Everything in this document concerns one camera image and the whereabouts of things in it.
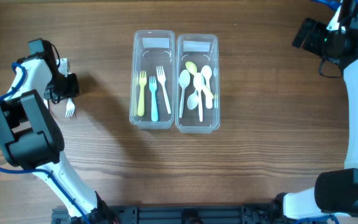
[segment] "tabletop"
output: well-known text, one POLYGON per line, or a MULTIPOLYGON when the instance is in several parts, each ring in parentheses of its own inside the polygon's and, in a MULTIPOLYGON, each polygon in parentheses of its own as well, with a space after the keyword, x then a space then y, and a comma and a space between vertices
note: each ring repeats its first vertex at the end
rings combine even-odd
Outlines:
MULTIPOLYGON (((343 169, 345 83, 320 77, 319 58, 291 46, 304 18, 332 16, 298 0, 0 4, 0 95, 13 81, 11 62, 42 37, 80 83, 75 119, 65 117, 65 101, 50 109, 65 153, 109 205, 269 202, 343 169), (141 29, 218 37, 218 130, 182 134, 175 125, 140 130, 129 122, 132 42, 141 29)), ((10 168, 1 150, 0 166, 10 168)), ((0 223, 50 223, 61 205, 32 174, 0 173, 0 223)))

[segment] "plastic bin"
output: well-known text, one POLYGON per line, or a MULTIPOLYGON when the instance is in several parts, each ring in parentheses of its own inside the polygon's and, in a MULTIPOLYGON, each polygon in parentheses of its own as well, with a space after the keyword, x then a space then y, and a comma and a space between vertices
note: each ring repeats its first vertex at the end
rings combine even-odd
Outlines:
POLYGON ((173 123, 175 110, 173 106, 175 86, 175 34, 169 30, 138 30, 134 36, 134 51, 132 56, 131 105, 129 120, 142 129, 168 129, 173 123), (157 66, 162 66, 165 72, 168 100, 171 113, 168 114, 163 95, 163 88, 157 80, 157 66), (136 85, 140 71, 146 71, 147 84, 144 87, 144 115, 138 116, 140 86, 136 85), (156 102, 159 119, 151 119, 152 94, 149 90, 150 76, 157 82, 156 102))
POLYGON ((182 133, 212 133, 220 125, 219 107, 219 45, 218 38, 211 34, 183 34, 177 39, 177 70, 175 74, 176 86, 176 112, 175 124, 182 133), (191 61, 196 64, 197 72, 200 72, 204 65, 209 65, 213 71, 210 85, 214 95, 213 107, 207 109, 205 106, 205 94, 202 93, 203 101, 203 122, 200 122, 198 108, 189 110, 187 107, 188 97, 194 93, 193 75, 190 75, 190 84, 185 89, 185 103, 183 116, 179 118, 181 86, 179 76, 186 69, 186 62, 191 61))

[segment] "wooden surface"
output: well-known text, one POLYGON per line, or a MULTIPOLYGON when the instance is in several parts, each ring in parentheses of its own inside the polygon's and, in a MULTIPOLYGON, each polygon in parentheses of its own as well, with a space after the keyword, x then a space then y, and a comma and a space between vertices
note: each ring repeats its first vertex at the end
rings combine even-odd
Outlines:
MULTIPOLYGON (((11 62, 29 54, 27 41, 43 37, 80 79, 76 119, 64 117, 65 102, 51 108, 65 152, 108 204, 268 202, 343 168, 346 86, 321 78, 319 58, 291 46, 304 18, 332 15, 298 0, 0 4, 0 95, 14 78, 11 62), (131 125, 139 29, 219 38, 221 126, 213 134, 131 125)), ((9 167, 1 151, 0 166, 9 167)), ((0 173, 0 223, 49 223, 59 205, 33 175, 0 173)))

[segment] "spoon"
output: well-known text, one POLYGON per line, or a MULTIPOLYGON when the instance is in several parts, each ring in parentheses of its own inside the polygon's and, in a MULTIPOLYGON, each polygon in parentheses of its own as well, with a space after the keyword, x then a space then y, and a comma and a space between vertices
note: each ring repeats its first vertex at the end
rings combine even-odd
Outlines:
POLYGON ((179 118, 183 115, 183 104, 185 102, 185 89, 190 84, 190 73, 184 69, 179 76, 179 85, 181 86, 179 118))
MULTIPOLYGON (((205 65, 202 69, 201 69, 201 74, 203 74, 205 81, 206 81, 206 87, 208 88, 209 91, 211 91, 211 86, 209 85, 209 79, 212 77, 212 69, 210 66, 205 65)), ((205 98, 205 107, 207 107, 208 109, 212 108, 212 98, 206 96, 205 98)))
POLYGON ((189 110, 193 110, 198 105, 198 96, 197 96, 197 90, 192 93, 189 98, 187 98, 187 108, 189 110))
POLYGON ((186 69, 190 72, 192 75, 197 74, 197 66, 193 62, 186 62, 186 69))
POLYGON ((200 122, 203 122, 203 99, 201 97, 201 91, 204 86, 204 78, 201 73, 197 73, 194 76, 193 85, 198 91, 198 116, 200 117, 200 122))

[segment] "blue fork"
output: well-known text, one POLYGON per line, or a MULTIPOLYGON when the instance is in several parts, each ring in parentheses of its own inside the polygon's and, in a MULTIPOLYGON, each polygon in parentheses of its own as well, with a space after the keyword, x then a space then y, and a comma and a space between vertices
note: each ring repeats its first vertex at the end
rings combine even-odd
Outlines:
POLYGON ((152 121, 158 121, 158 110, 157 110, 157 102, 155 100, 155 92, 157 91, 157 82, 155 81, 155 77, 150 76, 149 81, 149 89, 152 92, 152 121))

